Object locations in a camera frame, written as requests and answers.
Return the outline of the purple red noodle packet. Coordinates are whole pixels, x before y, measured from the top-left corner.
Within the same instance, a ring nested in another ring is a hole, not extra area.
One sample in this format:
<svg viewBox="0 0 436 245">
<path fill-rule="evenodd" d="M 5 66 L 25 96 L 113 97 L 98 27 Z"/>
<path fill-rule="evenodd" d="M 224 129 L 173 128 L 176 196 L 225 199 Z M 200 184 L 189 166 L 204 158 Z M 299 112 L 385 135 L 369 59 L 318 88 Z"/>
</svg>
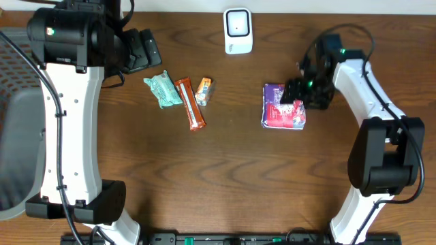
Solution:
<svg viewBox="0 0 436 245">
<path fill-rule="evenodd" d="M 281 104 L 283 84 L 265 84 L 263 87 L 263 108 L 261 125 L 270 129 L 303 130 L 306 112 L 303 102 Z"/>
</svg>

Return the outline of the mint green snack packet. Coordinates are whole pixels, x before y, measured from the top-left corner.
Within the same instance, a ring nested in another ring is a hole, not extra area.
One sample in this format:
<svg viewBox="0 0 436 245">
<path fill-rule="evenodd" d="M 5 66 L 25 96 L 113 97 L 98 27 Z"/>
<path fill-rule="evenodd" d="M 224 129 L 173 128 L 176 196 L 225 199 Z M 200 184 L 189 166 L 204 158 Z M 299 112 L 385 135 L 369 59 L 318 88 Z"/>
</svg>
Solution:
<svg viewBox="0 0 436 245">
<path fill-rule="evenodd" d="M 145 78 L 144 83 L 157 98 L 161 109 L 183 103 L 166 70 L 152 78 Z"/>
</svg>

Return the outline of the small orange snack box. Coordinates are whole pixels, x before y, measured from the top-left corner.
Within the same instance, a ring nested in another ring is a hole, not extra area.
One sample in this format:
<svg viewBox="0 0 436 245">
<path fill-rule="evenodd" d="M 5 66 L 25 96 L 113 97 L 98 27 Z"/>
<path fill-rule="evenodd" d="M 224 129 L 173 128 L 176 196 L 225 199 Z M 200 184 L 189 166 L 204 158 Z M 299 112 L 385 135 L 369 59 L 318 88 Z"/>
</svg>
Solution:
<svg viewBox="0 0 436 245">
<path fill-rule="evenodd" d="M 202 78 L 195 93 L 196 102 L 200 106 L 206 106 L 215 90 L 215 82 L 211 78 Z"/>
</svg>

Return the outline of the orange snack bar wrapper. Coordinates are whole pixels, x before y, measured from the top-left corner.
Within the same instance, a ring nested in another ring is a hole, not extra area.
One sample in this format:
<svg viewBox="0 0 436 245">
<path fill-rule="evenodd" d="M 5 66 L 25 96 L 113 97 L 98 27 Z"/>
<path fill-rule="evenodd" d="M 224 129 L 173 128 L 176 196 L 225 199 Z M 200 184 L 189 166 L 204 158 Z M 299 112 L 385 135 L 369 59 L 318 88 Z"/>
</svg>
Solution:
<svg viewBox="0 0 436 245">
<path fill-rule="evenodd" d="M 191 131 L 196 131 L 206 126 L 203 115 L 196 103 L 191 80 L 189 77 L 182 78 L 174 82 L 174 85 L 184 103 L 187 116 L 189 119 L 189 127 Z"/>
</svg>

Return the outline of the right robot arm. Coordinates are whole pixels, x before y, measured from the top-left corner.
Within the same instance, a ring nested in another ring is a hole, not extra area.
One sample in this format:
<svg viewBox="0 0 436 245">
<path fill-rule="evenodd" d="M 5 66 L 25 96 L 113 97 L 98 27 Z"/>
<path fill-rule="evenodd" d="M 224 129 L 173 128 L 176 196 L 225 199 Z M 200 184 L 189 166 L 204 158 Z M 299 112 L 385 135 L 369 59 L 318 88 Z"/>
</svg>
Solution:
<svg viewBox="0 0 436 245">
<path fill-rule="evenodd" d="M 371 223 L 387 204 L 415 201 L 424 187 L 424 123 L 408 117 L 384 92 L 372 72 L 370 56 L 345 49 L 338 34 L 323 33 L 309 46 L 316 64 L 305 55 L 301 77 L 289 80 L 280 102 L 300 101 L 325 110 L 340 92 L 359 131 L 347 160 L 350 190 L 330 222 L 335 244 L 362 244 Z"/>
</svg>

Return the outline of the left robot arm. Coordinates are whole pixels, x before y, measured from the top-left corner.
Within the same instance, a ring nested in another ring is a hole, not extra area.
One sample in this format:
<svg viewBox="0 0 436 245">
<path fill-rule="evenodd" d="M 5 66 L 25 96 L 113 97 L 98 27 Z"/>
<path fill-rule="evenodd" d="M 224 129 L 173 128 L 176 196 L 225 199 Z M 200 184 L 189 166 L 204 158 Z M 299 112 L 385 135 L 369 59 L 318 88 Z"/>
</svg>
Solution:
<svg viewBox="0 0 436 245">
<path fill-rule="evenodd" d="M 161 64 L 152 33 L 126 29 L 130 19 L 119 1 L 61 1 L 36 10 L 27 25 L 43 84 L 46 156 L 42 186 L 25 212 L 81 223 L 107 244 L 139 244 L 141 228 L 125 210 L 125 183 L 99 174 L 100 90 L 106 78 Z"/>
</svg>

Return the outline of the grey plastic mesh basket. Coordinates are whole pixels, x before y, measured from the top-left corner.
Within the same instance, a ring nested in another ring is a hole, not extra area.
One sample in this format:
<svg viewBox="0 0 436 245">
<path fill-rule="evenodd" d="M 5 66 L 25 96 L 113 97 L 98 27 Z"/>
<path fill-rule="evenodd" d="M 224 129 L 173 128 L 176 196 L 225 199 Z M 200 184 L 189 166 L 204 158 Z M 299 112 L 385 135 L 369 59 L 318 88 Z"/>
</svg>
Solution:
<svg viewBox="0 0 436 245">
<path fill-rule="evenodd" d="M 40 80 L 1 41 L 1 220 L 25 211 L 38 194 L 45 168 L 45 111 Z"/>
</svg>

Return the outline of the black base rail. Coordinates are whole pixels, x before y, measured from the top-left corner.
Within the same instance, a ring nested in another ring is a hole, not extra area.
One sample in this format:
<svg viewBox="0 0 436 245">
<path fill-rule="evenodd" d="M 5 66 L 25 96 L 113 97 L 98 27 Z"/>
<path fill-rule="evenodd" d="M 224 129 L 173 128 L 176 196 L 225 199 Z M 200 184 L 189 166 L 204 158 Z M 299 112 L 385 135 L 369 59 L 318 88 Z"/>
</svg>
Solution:
<svg viewBox="0 0 436 245">
<path fill-rule="evenodd" d="M 74 237 L 63 235 L 60 245 L 78 244 Z M 149 245 L 261 245 L 261 244 L 338 244 L 328 235 L 291 233 L 290 235 L 176 235 L 173 233 L 156 233 L 145 242 Z M 401 245 L 399 235 L 367 235 L 365 245 Z"/>
</svg>

